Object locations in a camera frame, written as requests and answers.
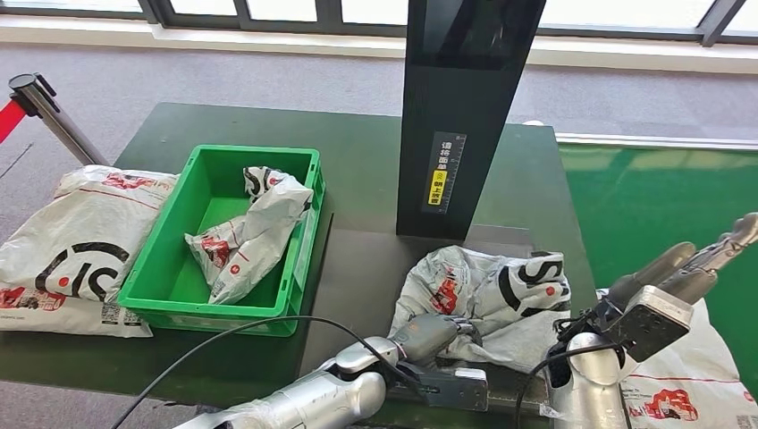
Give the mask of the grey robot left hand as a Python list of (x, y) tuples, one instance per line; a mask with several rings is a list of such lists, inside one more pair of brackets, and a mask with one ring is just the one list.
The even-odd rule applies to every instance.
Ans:
[(402, 325), (389, 336), (402, 360), (416, 366), (431, 366), (436, 356), (460, 335), (467, 335), (478, 346), (482, 336), (473, 323), (460, 315), (423, 314)]

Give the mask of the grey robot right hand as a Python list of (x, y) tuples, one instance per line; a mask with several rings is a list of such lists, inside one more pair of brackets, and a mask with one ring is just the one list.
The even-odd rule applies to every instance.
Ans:
[(644, 286), (654, 286), (688, 304), (703, 298), (716, 284), (718, 272), (757, 241), (757, 213), (738, 218), (732, 230), (711, 245), (697, 250), (680, 242), (645, 267), (618, 278), (608, 290), (610, 301), (621, 309)]

